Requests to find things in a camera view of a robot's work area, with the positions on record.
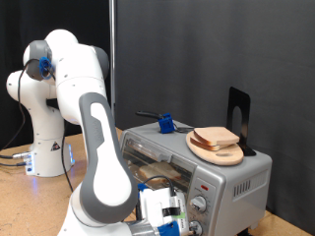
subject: round wooden board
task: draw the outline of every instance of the round wooden board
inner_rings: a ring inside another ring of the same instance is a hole
[[[187,146],[200,158],[217,165],[235,165],[242,161],[244,153],[239,145],[231,145],[220,150],[205,150],[190,143],[193,131],[186,136]]]

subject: toaster oven window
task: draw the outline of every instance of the toaster oven window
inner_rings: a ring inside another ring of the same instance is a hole
[[[167,156],[171,157],[170,163],[165,161]],[[179,161],[178,158],[171,155],[171,153],[162,151],[157,147],[144,145],[133,139],[125,140],[123,157],[137,183],[142,183],[155,175],[164,175],[172,181],[175,190],[182,192],[187,200],[190,180],[193,170],[195,169],[194,166]],[[156,190],[168,187],[168,182],[163,178],[157,178],[148,182],[147,186]]]

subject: blue clamp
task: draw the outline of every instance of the blue clamp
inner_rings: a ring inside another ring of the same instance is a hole
[[[177,221],[165,224],[157,228],[160,236],[180,236]]]
[[[160,132],[163,134],[170,133],[175,130],[173,119],[171,118],[169,113],[163,114],[163,118],[158,119],[158,123],[160,126]]]
[[[43,79],[49,80],[51,78],[50,71],[53,71],[53,67],[51,65],[50,60],[47,57],[41,57],[39,59],[39,71],[40,75],[42,76]]]
[[[144,192],[145,189],[148,189],[147,185],[143,184],[143,183],[140,183],[138,184],[138,189],[141,191],[141,192]]]
[[[145,189],[148,189],[147,185],[140,183],[138,184],[138,190],[144,192]]]

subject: toaster oven door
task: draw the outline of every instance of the toaster oven door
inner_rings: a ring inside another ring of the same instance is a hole
[[[122,154],[138,183],[155,175],[164,175],[172,181],[176,191],[184,194],[187,201],[196,165],[130,133],[124,137]],[[156,190],[168,187],[168,182],[158,178],[148,182],[147,186]]]

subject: black backdrop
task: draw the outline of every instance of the black backdrop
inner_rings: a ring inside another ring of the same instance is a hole
[[[315,1],[118,0],[117,9],[117,127],[154,122],[137,110],[225,126],[229,87],[244,90],[249,146],[274,162],[268,208],[315,234]]]
[[[7,78],[10,73],[22,70],[23,54],[30,42],[45,39],[57,29],[68,30],[80,43],[98,46],[108,56],[110,54],[108,1],[0,1],[0,147],[9,141],[22,122],[18,102],[7,93]],[[109,77],[105,83],[110,104]],[[57,107],[56,99],[47,103]],[[27,123],[10,147],[32,143],[31,117],[24,110]],[[79,126],[68,126],[67,135],[78,133],[81,133]]]

